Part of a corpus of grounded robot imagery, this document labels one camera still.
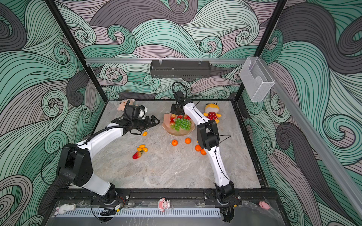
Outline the pink scalloped fruit bowl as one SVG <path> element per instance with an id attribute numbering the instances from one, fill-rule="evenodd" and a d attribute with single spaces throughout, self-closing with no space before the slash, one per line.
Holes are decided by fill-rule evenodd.
<path id="1" fill-rule="evenodd" d="M 188 115 L 171 113 L 164 114 L 162 127 L 167 133 L 177 137 L 188 135 L 196 128 L 195 123 Z"/>

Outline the green grape bunch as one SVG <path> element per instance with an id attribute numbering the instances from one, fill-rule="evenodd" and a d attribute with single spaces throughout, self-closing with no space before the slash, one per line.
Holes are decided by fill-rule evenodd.
<path id="1" fill-rule="evenodd" d="M 175 125 L 172 126 L 172 129 L 174 129 L 175 131 L 179 131 L 180 129 L 189 131 L 191 129 L 191 120 L 177 118 L 175 120 Z"/>

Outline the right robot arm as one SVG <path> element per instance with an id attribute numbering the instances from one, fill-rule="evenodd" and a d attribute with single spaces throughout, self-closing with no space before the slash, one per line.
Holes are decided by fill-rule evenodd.
<path id="1" fill-rule="evenodd" d="M 197 140 L 213 169 L 216 187 L 216 198 L 219 203 L 226 205 L 235 195 L 234 183 L 229 179 L 220 152 L 220 134 L 217 123 L 204 116 L 182 91 L 173 92 L 176 103 L 172 104 L 171 113 L 187 115 L 197 126 Z"/>

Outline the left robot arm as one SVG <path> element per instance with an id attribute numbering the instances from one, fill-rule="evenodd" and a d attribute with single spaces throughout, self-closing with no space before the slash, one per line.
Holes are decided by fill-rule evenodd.
<path id="1" fill-rule="evenodd" d="M 112 120 L 108 126 L 84 141 L 63 146 L 56 170 L 57 176 L 95 193 L 104 204 L 113 204 L 117 197 L 116 187 L 93 172 L 92 158 L 108 144 L 132 130 L 141 135 L 160 123 L 156 116 L 146 116 L 146 113 L 147 108 L 143 105 L 126 104 L 122 116 Z"/>

